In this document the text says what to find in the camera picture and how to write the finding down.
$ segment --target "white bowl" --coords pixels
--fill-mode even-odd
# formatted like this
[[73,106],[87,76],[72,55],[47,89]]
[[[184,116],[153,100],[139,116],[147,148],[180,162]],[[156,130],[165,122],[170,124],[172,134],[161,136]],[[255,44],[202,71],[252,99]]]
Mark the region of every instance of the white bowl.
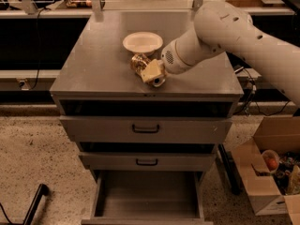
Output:
[[144,53],[149,56],[162,46],[162,38],[154,33],[138,32],[128,35],[123,46],[133,53]]

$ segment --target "cardboard box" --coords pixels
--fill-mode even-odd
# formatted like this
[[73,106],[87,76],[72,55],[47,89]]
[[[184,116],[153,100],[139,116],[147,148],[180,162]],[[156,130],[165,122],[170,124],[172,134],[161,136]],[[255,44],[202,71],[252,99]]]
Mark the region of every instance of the cardboard box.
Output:
[[289,213],[293,225],[300,224],[300,195],[281,195],[272,176],[257,176],[252,168],[268,171],[260,150],[279,154],[300,152],[300,117],[265,117],[254,136],[232,150],[255,215]]

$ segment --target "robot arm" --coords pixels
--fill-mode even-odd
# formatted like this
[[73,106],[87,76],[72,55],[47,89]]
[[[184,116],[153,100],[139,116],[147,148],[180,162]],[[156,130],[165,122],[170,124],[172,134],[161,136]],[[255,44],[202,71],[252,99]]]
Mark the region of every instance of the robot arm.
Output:
[[244,60],[300,107],[300,48],[265,34],[246,12],[226,2],[201,6],[194,27],[167,45],[161,59],[169,73],[179,74],[225,51]]

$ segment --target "drawer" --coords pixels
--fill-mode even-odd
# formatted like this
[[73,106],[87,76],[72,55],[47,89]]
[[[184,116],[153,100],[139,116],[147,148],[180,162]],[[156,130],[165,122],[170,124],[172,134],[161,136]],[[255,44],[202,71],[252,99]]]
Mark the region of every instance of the drawer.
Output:
[[74,142],[223,143],[231,119],[61,116]]
[[195,172],[101,172],[92,216],[82,224],[212,225],[201,197]]
[[214,154],[80,153],[89,170],[206,172]]

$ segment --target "black handle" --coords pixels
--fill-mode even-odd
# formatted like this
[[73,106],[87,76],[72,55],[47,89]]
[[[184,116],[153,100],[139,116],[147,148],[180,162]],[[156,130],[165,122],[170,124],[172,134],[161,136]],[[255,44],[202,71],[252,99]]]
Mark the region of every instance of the black handle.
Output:
[[137,127],[134,124],[132,125],[132,131],[135,133],[158,133],[159,130],[159,125],[156,125],[155,127]]
[[157,166],[158,165],[158,159],[136,159],[135,163],[138,166]]

